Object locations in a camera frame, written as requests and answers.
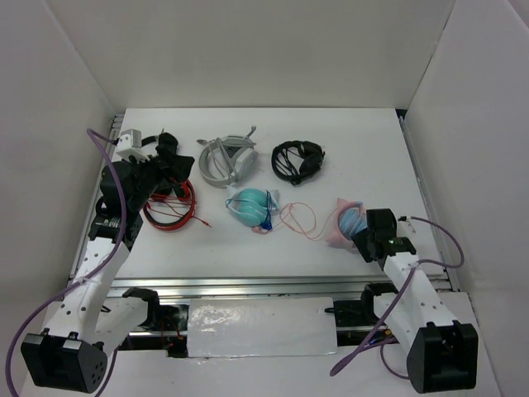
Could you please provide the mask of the pink and blue cat-ear headphones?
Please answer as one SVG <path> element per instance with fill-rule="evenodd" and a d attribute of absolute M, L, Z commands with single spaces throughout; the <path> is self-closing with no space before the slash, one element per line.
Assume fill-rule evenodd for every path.
<path fill-rule="evenodd" d="M 287 229 L 311 242 L 325 242 L 328 246 L 354 251 L 353 238 L 367 228 L 366 209 L 361 201 L 337 198 L 334 208 L 323 222 L 307 203 L 285 204 L 273 216 L 270 229 L 253 227 L 252 232 L 266 235 L 276 229 Z"/>

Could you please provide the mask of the aluminium front rail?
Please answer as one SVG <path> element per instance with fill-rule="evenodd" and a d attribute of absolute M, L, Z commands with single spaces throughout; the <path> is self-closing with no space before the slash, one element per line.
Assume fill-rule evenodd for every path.
<path fill-rule="evenodd" d="M 294 296 L 326 296 L 354 299 L 365 285 L 388 282 L 384 275 L 272 277 L 272 278 L 187 278 L 114 280 L 109 299 L 120 298 L 130 288 L 151 289 L 166 303 L 185 299 L 248 299 Z"/>

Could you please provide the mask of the grey gaming headset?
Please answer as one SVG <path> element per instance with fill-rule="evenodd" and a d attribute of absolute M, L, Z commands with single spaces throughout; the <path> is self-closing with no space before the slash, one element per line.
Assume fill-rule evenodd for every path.
<path fill-rule="evenodd" d="M 217 188 L 237 184 L 246 179 L 259 157 L 256 143 L 251 139 L 257 126 L 244 136 L 228 135 L 213 140 L 197 140 L 203 147 L 198 168 L 203 179 Z"/>

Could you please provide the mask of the aluminium left side rail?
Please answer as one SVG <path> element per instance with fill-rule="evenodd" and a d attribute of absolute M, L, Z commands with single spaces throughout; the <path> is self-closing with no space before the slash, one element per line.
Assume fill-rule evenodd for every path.
<path fill-rule="evenodd" d="M 125 116 L 124 113 L 116 114 L 116 115 L 113 116 L 112 122 L 110 124 L 110 127 L 106 130 L 106 133 L 107 133 L 107 136 L 108 136 L 109 139 L 116 139 L 119 136 L 124 116 Z M 65 287 L 69 287 L 74 282 L 75 275 L 76 275 L 79 267 L 83 263 L 84 253 L 86 251 L 86 246 L 88 244 L 88 232 L 89 232 L 90 225 L 91 225 L 91 222 L 93 220 L 93 217 L 95 216 L 96 202 L 98 201 L 98 198 L 101 195 L 100 194 L 100 190 L 99 190 L 99 181 L 101 179 L 102 169 L 104 168 L 106 162 L 105 162 L 103 156 L 101 155 L 101 153 L 99 151 L 96 151 L 96 153 L 98 155 L 97 172 L 96 172 L 95 176 L 90 179 L 90 181 L 91 181 L 91 184 L 90 184 L 90 186 L 91 186 L 91 191 L 90 191 L 91 196 L 90 196 L 90 200 L 88 202 L 88 207 L 84 211 L 85 221 L 84 221 L 82 232 L 81 232 L 81 234 L 79 236 L 79 244 L 78 244 L 77 250 L 75 252 L 74 261 L 73 261 L 73 264 L 71 266 L 71 270 L 69 272 L 66 284 L 64 285 Z"/>

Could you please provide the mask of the black on-ear headphones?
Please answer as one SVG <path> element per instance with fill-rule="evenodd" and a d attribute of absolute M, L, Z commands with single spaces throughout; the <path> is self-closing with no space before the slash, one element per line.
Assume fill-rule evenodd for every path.
<path fill-rule="evenodd" d="M 149 157 L 165 159 L 167 161 L 177 159 L 177 149 L 179 141 L 175 136 L 168 132 L 161 132 L 157 136 L 148 136 L 141 140 L 141 149 L 155 150 L 155 154 L 148 154 Z"/>

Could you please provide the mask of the silver foil cover plate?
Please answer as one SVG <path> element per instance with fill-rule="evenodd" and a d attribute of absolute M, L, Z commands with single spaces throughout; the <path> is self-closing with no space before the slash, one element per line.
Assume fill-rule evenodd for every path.
<path fill-rule="evenodd" d="M 332 299 L 195 299 L 188 355 L 196 358 L 325 356 L 338 352 Z"/>

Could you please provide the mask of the small black headphones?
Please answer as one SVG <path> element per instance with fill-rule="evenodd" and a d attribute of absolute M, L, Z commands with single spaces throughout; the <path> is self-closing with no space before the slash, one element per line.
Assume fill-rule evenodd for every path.
<path fill-rule="evenodd" d="M 289 155 L 300 158 L 301 165 L 299 167 L 294 165 Z M 296 186 L 320 171 L 324 157 L 325 152 L 314 142 L 285 141 L 273 149 L 271 166 L 278 178 Z"/>

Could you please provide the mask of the aluminium right side rail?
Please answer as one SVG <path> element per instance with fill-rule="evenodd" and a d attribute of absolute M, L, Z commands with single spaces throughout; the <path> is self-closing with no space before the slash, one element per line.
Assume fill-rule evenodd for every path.
<path fill-rule="evenodd" d="M 408 134 L 407 125 L 406 125 L 404 116 L 399 115 L 398 116 L 398 122 L 399 122 L 399 125 L 400 125 L 402 133 L 403 133 L 403 138 L 404 138 L 406 146 L 407 146 L 408 154 L 409 154 L 411 162 L 412 162 L 412 167 L 414 169 L 414 173 L 416 175 L 417 184 L 418 184 L 421 196 L 422 196 L 422 201 L 423 201 L 424 206 L 425 206 L 425 211 L 426 211 L 426 214 L 427 214 L 427 218 L 429 220 L 431 220 L 431 221 L 434 221 L 434 217 L 433 217 L 433 214 L 432 214 L 432 211 L 431 211 L 431 206 L 430 206 L 430 203 L 429 203 L 429 200 L 428 200 L 427 191 L 426 191 L 426 188 L 425 188 L 425 185 L 424 185 L 424 182 L 423 182 L 421 171 L 419 169 L 419 164 L 417 162 L 417 158 L 415 156 L 415 151 L 414 151 L 414 149 L 412 147 L 411 138 L 409 137 L 409 134 Z M 431 227 L 431 231 L 432 231 L 432 235 L 433 235 L 434 241 L 436 243 L 436 249 L 437 249 L 437 252 L 439 254 L 439 257 L 440 257 L 441 260 L 444 261 L 446 259 L 446 248 L 447 248 L 447 245 L 445 244 L 444 233 L 440 232 L 436 227 Z M 460 281 L 459 281 L 458 276 L 455 273 L 455 271 L 451 270 L 451 269 L 448 269 L 448 270 L 445 270 L 445 273 L 446 273 L 446 278 L 450 282 L 451 289 L 454 292 L 461 292 Z"/>

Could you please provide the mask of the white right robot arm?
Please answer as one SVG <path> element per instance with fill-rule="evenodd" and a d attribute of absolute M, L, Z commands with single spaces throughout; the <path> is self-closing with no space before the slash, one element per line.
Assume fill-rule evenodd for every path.
<path fill-rule="evenodd" d="M 360 303 L 367 322 L 381 321 L 406 354 L 406 371 L 420 394 L 470 390 L 476 386 L 479 335 L 443 303 L 421 268 L 412 242 L 397 233 L 398 219 L 389 208 L 370 209 L 367 228 L 354 242 L 364 259 L 375 261 L 393 283 Z"/>

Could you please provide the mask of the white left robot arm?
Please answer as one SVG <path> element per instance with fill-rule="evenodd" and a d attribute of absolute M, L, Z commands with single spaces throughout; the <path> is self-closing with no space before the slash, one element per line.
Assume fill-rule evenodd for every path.
<path fill-rule="evenodd" d="M 104 304 L 141 229 L 144 205 L 163 183 L 187 181 L 193 163 L 191 156 L 160 148 L 144 160 L 129 157 L 104 166 L 83 264 L 54 316 L 21 343 L 34 385 L 92 394 L 128 333 L 161 323 L 163 310 L 151 289 L 130 288 L 108 308 Z"/>

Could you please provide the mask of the teal cat-ear headphones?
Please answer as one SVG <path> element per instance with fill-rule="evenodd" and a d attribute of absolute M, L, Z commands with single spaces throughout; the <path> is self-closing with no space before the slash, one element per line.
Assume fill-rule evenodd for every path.
<path fill-rule="evenodd" d="M 272 217 L 280 210 L 277 189 L 227 188 L 225 208 L 239 222 L 254 231 L 270 232 Z"/>

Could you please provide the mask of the red and black headphones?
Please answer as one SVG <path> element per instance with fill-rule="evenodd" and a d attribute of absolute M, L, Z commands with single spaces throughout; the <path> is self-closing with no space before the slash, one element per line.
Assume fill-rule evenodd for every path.
<path fill-rule="evenodd" d="M 211 227 L 209 222 L 196 215 L 197 196 L 190 180 L 185 181 L 190 190 L 190 198 L 177 198 L 173 195 L 153 193 L 143 206 L 143 215 L 147 222 L 162 232 L 176 232 L 185 227 L 192 219 L 196 219 L 206 227 Z M 152 213 L 170 217 L 170 222 L 156 220 Z"/>

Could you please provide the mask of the aluminium rail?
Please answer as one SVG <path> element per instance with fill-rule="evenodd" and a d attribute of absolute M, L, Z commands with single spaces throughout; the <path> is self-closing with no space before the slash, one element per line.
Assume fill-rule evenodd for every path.
<path fill-rule="evenodd" d="M 124 113 L 116 114 L 116 115 L 113 116 L 112 122 L 110 124 L 110 127 L 106 130 L 106 133 L 107 133 L 107 136 L 108 136 L 109 139 L 116 139 L 119 136 L 124 116 L 125 116 Z M 101 155 L 101 153 L 99 151 L 96 151 L 96 153 L 98 155 L 97 172 L 96 172 L 95 176 L 90 179 L 90 181 L 91 181 L 91 184 L 90 184 L 90 186 L 91 186 L 91 191 L 90 191 L 91 196 L 90 196 L 90 200 L 88 202 L 88 207 L 84 211 L 85 221 L 84 221 L 82 232 L 81 232 L 81 234 L 79 236 L 79 244 L 78 244 L 77 250 L 75 252 L 74 261 L 73 261 L 73 264 L 71 266 L 71 270 L 69 272 L 66 284 L 64 285 L 65 287 L 69 287 L 74 282 L 75 275 L 76 275 L 79 267 L 83 263 L 84 253 L 86 251 L 86 246 L 88 244 L 88 232 L 89 232 L 90 225 L 91 225 L 91 222 L 93 220 L 93 217 L 95 216 L 96 202 L 98 201 L 98 198 L 101 195 L 100 194 L 100 190 L 99 190 L 99 181 L 101 179 L 102 169 L 104 168 L 106 162 L 105 162 L 103 156 Z"/>
<path fill-rule="evenodd" d="M 109 299 L 120 298 L 130 288 L 151 289 L 166 303 L 185 299 L 248 299 L 294 296 L 326 296 L 354 299 L 365 285 L 388 282 L 384 275 L 272 277 L 272 278 L 187 278 L 114 280 Z"/>
<path fill-rule="evenodd" d="M 422 201 L 423 201 L 424 206 L 425 206 L 425 211 L 426 211 L 426 214 L 427 214 L 427 218 L 429 220 L 431 220 L 431 221 L 434 221 L 434 217 L 433 217 L 433 214 L 432 214 L 432 211 L 431 211 L 431 206 L 430 206 L 430 203 L 429 203 L 429 200 L 428 200 L 427 191 L 426 191 L 426 188 L 425 188 L 425 185 L 424 185 L 424 182 L 423 182 L 421 171 L 419 169 L 419 164 L 417 162 L 417 158 L 415 156 L 415 151 L 414 151 L 414 149 L 412 147 L 411 138 L 409 137 L 409 134 L 408 134 L 407 125 L 406 125 L 404 116 L 399 115 L 398 116 L 398 122 L 399 122 L 399 125 L 400 125 L 402 133 L 403 133 L 403 138 L 404 138 L 406 146 L 407 146 L 408 154 L 409 154 L 411 162 L 412 162 L 412 167 L 414 169 L 414 173 L 416 175 L 417 184 L 418 184 L 421 196 L 422 196 Z M 446 259 L 446 248 L 447 248 L 447 245 L 445 244 L 444 233 L 440 232 L 436 227 L 431 227 L 431 231 L 432 231 L 432 235 L 433 235 L 434 241 L 436 243 L 436 249 L 437 249 L 437 252 L 439 254 L 439 257 L 440 257 L 441 260 L 444 261 Z M 461 292 L 460 281 L 459 281 L 458 276 L 455 273 L 455 271 L 451 270 L 451 269 L 448 269 L 448 270 L 445 270 L 445 273 L 446 273 L 446 278 L 450 282 L 451 289 L 454 292 Z"/>

